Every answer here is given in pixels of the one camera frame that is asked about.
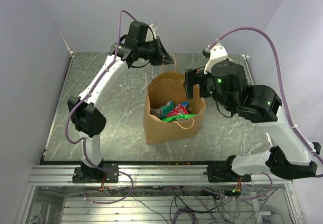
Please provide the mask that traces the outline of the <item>brown paper bag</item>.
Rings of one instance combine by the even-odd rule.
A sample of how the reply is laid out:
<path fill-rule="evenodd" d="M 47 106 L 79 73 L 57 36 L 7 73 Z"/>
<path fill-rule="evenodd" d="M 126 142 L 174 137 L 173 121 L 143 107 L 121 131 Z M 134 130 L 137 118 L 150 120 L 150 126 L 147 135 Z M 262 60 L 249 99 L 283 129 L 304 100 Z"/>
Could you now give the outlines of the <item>brown paper bag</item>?
<path fill-rule="evenodd" d="M 193 98 L 187 99 L 184 74 L 165 71 L 148 85 L 143 113 L 143 129 L 148 145 L 191 138 L 197 135 L 206 104 L 193 86 Z"/>

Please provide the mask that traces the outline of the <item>green cassava chips bag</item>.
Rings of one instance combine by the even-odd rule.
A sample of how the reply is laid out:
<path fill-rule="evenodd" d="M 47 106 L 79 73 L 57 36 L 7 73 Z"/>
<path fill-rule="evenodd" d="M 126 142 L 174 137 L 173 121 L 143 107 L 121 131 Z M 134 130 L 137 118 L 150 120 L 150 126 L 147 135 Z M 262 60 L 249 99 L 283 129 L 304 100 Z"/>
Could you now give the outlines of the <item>green cassava chips bag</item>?
<path fill-rule="evenodd" d="M 175 115 L 175 116 L 165 118 L 162 121 L 165 123 L 170 123 L 173 121 L 186 121 L 186 120 L 193 118 L 193 117 L 195 117 L 195 114 Z"/>

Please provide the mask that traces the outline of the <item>blue snack box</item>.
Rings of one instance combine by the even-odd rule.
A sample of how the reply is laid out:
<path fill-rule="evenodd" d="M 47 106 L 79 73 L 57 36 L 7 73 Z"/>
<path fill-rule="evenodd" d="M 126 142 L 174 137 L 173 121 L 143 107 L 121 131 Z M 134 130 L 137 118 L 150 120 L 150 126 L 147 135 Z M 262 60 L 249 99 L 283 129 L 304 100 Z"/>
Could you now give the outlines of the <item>blue snack box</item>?
<path fill-rule="evenodd" d="M 188 103 L 187 101 L 182 102 L 182 103 L 181 103 L 181 106 L 182 106 L 183 108 L 185 108 L 186 110 L 188 110 L 188 108 L 189 108 L 189 103 Z"/>

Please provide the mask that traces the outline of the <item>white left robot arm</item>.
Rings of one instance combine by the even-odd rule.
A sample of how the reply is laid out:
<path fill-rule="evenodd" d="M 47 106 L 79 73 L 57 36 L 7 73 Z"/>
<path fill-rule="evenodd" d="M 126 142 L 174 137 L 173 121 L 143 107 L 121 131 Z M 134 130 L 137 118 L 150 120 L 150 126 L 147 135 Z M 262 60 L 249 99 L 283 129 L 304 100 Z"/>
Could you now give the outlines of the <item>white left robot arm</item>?
<path fill-rule="evenodd" d="M 105 128 L 106 118 L 101 108 L 115 82 L 140 59 L 152 66 L 174 63 L 157 36 L 157 29 L 156 23 L 131 22 L 128 33 L 119 35 L 111 46 L 103 66 L 91 83 L 77 97 L 68 99 L 69 118 L 66 124 L 73 124 L 80 138 L 72 140 L 67 136 L 66 139 L 72 144 L 82 143 L 84 156 L 81 165 L 86 167 L 85 176 L 91 182 L 98 182 L 103 175 L 100 134 Z"/>

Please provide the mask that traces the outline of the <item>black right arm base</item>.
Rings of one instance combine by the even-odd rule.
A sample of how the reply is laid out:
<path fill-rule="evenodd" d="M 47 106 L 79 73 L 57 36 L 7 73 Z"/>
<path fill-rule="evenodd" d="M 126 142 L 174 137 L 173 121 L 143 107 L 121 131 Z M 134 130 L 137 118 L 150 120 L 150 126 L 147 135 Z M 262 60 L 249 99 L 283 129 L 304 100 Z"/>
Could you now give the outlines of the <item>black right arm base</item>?
<path fill-rule="evenodd" d="M 236 155 L 230 155 L 225 161 L 213 161 L 207 164 L 206 171 L 203 172 L 207 176 L 209 183 L 222 182 L 250 182 L 251 175 L 246 174 L 240 176 L 232 171 L 232 163 Z"/>

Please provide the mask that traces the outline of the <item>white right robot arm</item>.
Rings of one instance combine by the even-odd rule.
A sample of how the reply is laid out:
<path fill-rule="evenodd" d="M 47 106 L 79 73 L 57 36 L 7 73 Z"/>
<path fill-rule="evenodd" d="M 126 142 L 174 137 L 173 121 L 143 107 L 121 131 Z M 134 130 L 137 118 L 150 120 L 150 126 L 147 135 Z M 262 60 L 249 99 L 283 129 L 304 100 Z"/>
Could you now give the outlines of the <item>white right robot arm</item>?
<path fill-rule="evenodd" d="M 304 179 L 316 176 L 317 164 L 313 157 L 320 151 L 319 143 L 308 149 L 288 124 L 282 100 L 266 85 L 249 85 L 244 67 L 229 60 L 216 63 L 210 72 L 204 67 L 185 71 L 184 88 L 187 99 L 192 99 L 193 87 L 199 86 L 201 98 L 212 97 L 230 114 L 238 115 L 263 128 L 274 140 L 275 146 L 262 153 L 231 155 L 222 168 L 223 177 L 234 181 L 239 176 L 270 172 L 285 179 Z"/>

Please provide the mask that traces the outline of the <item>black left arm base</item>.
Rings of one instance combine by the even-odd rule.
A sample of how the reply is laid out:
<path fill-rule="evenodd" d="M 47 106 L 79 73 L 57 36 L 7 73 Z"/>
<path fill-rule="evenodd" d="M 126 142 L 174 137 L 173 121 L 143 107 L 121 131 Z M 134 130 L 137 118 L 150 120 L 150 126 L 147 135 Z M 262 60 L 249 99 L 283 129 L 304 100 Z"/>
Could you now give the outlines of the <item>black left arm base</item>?
<path fill-rule="evenodd" d="M 80 161 L 80 166 L 74 169 L 73 183 L 116 183 L 119 178 L 119 168 L 114 163 L 104 163 L 102 160 L 98 167 L 103 170 L 89 167 Z"/>

